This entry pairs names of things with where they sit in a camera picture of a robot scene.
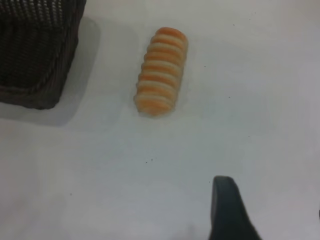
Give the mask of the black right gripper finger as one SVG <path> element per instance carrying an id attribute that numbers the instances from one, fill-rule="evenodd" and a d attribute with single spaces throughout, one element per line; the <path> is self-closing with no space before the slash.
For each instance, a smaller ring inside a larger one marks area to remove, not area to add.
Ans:
<path id="1" fill-rule="evenodd" d="M 233 178 L 213 178 L 210 240 L 260 240 Z"/>

